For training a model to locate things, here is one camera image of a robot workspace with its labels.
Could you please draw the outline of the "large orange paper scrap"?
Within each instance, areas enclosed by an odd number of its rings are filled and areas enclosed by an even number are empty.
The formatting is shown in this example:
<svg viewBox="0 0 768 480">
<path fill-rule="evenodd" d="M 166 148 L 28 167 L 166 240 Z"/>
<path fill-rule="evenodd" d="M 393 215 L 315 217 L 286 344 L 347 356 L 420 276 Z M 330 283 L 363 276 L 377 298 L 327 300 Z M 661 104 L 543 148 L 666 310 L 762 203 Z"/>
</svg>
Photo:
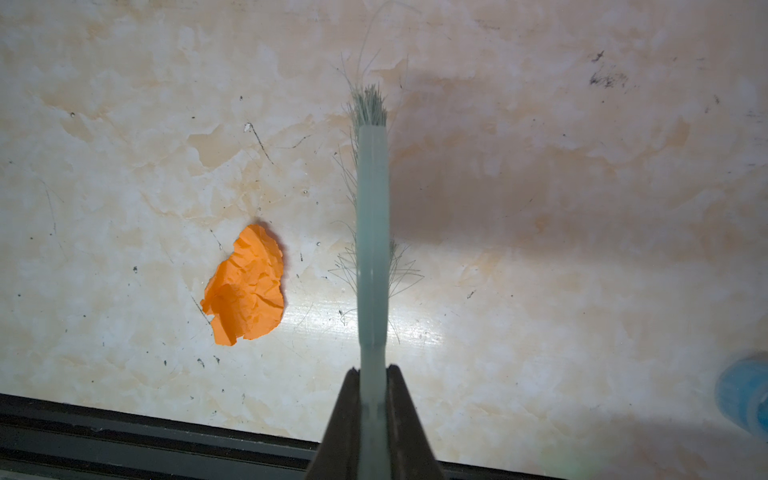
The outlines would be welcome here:
<svg viewBox="0 0 768 480">
<path fill-rule="evenodd" d="M 201 301 L 203 313 L 212 317 L 214 341 L 222 346 L 272 332 L 285 311 L 284 258 L 276 239 L 263 226 L 253 224 L 243 229 L 233 247 L 209 280 Z"/>
</svg>

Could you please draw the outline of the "green hand brush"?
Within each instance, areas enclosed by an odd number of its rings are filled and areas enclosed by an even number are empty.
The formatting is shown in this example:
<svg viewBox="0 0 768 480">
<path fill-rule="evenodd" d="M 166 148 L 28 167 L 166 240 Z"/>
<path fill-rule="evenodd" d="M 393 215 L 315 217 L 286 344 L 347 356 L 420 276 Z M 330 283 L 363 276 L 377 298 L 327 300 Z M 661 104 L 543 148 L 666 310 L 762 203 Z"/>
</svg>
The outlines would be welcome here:
<svg viewBox="0 0 768 480">
<path fill-rule="evenodd" d="M 342 166 L 343 178 L 354 206 L 353 243 L 338 257 L 336 269 L 356 295 L 360 351 L 360 436 L 357 477 L 392 479 L 388 419 L 387 342 L 389 301 L 393 277 L 399 273 L 402 253 L 391 235 L 389 112 L 379 84 L 366 80 L 373 62 L 363 62 L 368 41 L 363 40 L 355 70 L 341 74 L 349 87 L 345 112 L 350 121 L 353 169 Z"/>
</svg>

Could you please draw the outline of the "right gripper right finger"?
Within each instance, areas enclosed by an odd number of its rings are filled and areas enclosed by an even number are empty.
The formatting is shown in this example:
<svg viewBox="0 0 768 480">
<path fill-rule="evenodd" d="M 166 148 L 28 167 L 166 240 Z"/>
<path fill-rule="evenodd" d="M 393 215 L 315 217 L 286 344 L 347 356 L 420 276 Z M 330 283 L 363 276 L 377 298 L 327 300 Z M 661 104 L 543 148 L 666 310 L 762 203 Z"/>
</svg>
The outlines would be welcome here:
<svg viewBox="0 0 768 480">
<path fill-rule="evenodd" d="M 387 368 L 386 413 L 391 478 L 444 480 L 402 371 L 395 364 Z"/>
</svg>

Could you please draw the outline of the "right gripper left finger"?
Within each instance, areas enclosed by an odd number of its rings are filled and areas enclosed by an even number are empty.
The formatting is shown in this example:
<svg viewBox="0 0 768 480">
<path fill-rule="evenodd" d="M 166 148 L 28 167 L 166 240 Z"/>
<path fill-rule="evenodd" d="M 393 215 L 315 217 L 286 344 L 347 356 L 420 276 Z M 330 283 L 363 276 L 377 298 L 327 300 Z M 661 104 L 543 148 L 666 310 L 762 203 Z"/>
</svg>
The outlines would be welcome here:
<svg viewBox="0 0 768 480">
<path fill-rule="evenodd" d="M 306 480 L 356 480 L 360 455 L 360 372 L 345 375 L 331 417 Z"/>
</svg>

